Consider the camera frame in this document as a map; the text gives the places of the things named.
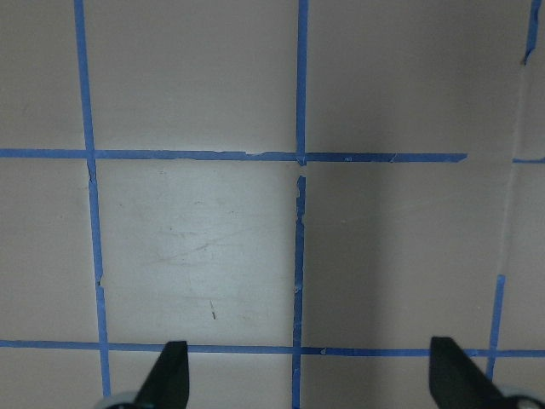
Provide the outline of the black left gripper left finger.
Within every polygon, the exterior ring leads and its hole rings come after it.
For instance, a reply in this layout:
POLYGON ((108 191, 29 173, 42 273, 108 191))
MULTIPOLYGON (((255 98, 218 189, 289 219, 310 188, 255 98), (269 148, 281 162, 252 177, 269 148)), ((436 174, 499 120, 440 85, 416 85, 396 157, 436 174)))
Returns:
POLYGON ((133 400, 133 405, 136 408, 185 409, 188 401, 187 343, 167 342, 133 400))

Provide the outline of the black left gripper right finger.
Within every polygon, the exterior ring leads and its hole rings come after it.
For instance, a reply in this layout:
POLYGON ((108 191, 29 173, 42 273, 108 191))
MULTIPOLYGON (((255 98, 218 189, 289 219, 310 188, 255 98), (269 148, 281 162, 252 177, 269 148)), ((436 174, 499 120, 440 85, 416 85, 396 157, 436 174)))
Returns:
POLYGON ((438 408, 506 408, 507 398, 450 337, 432 337, 429 391, 438 408))

